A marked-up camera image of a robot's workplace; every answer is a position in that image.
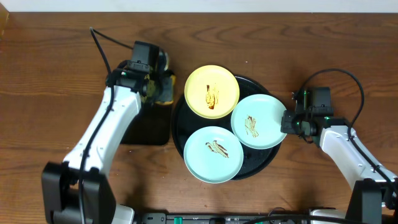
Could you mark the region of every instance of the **dish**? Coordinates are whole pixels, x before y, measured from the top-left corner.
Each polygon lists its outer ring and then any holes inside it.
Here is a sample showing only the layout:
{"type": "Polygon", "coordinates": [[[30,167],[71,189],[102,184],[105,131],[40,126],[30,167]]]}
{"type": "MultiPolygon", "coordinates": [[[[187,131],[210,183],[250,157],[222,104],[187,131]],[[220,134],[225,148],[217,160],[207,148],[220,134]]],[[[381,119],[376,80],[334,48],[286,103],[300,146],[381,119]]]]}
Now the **dish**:
{"type": "Polygon", "coordinates": [[[232,179],[239,172],[243,148],[227,129],[209,126],[195,131],[188,138],[184,161],[197,179],[218,184],[232,179]]]}
{"type": "Polygon", "coordinates": [[[272,96],[248,96],[232,112],[232,131],[241,143],[253,149],[274,147],[286,137],[280,131],[285,110],[286,107],[272,96]]]}
{"type": "Polygon", "coordinates": [[[206,65],[188,77],[184,95],[194,113],[204,118],[217,119],[229,114],[238,104],[239,85],[227,69],[206,65]]]}

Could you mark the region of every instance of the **white background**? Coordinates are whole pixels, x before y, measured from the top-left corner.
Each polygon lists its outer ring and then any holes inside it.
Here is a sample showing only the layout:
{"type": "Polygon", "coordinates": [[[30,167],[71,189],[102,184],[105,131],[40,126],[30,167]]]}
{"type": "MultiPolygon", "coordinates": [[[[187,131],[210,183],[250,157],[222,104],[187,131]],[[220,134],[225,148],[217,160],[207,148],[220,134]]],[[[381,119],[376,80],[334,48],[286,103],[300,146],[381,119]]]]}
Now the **white background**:
{"type": "Polygon", "coordinates": [[[10,12],[398,12],[398,0],[1,0],[10,12]]]}

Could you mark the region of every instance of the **wood grain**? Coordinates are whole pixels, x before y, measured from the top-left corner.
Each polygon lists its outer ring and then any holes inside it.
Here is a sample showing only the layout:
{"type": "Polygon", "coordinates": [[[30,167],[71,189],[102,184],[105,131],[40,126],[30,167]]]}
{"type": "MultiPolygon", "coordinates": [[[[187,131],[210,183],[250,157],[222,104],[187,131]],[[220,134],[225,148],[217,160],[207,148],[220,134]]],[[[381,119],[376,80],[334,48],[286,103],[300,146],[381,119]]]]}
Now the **wood grain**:
{"type": "MultiPolygon", "coordinates": [[[[48,161],[60,162],[98,109],[106,70],[94,28],[125,43],[163,47],[183,93],[202,65],[251,77],[292,108],[290,92],[324,68],[361,80],[366,102],[355,129],[368,149],[398,172],[398,15],[13,13],[0,41],[0,223],[44,223],[40,183],[48,161]]],[[[131,52],[100,40],[112,67],[131,52]]],[[[330,73],[336,114],[359,106],[355,83],[330,73]]],[[[287,136],[254,177],[211,185],[185,168],[172,139],[165,146],[119,147],[109,181],[119,203],[139,212],[267,213],[280,206],[346,210],[351,190],[330,158],[287,136]]]]}

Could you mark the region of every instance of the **wooden table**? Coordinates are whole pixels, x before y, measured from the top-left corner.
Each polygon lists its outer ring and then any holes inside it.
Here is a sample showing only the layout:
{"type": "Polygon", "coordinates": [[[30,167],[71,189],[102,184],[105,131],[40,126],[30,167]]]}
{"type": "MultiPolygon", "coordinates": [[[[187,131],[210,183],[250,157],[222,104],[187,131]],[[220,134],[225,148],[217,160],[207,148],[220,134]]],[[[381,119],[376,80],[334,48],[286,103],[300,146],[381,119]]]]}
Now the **wooden table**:
{"type": "MultiPolygon", "coordinates": [[[[89,27],[132,44],[164,48],[177,74],[217,64],[264,85],[287,105],[313,72],[337,67],[361,80],[366,102],[355,124],[362,142],[398,173],[398,15],[11,13],[0,41],[0,223],[43,223],[41,171],[81,138],[103,96],[106,69],[89,27]]],[[[114,68],[131,52],[100,39],[114,68]]],[[[352,119],[358,87],[330,73],[335,114],[352,119]]],[[[109,181],[119,203],[138,212],[261,213],[279,206],[345,211],[351,190],[333,161],[287,136],[262,172],[225,184],[194,178],[170,141],[120,146],[109,181]]]]}

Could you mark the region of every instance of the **yellow plate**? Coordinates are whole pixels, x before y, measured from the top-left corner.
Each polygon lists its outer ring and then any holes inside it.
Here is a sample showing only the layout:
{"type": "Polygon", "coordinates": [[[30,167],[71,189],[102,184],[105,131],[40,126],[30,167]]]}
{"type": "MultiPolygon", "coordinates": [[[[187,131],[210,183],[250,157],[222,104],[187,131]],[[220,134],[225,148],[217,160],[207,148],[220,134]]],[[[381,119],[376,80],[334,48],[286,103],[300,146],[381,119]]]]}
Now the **yellow plate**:
{"type": "Polygon", "coordinates": [[[227,69],[206,65],[192,72],[185,83],[185,100],[197,115],[222,118],[234,110],[239,100],[239,85],[227,69]]]}

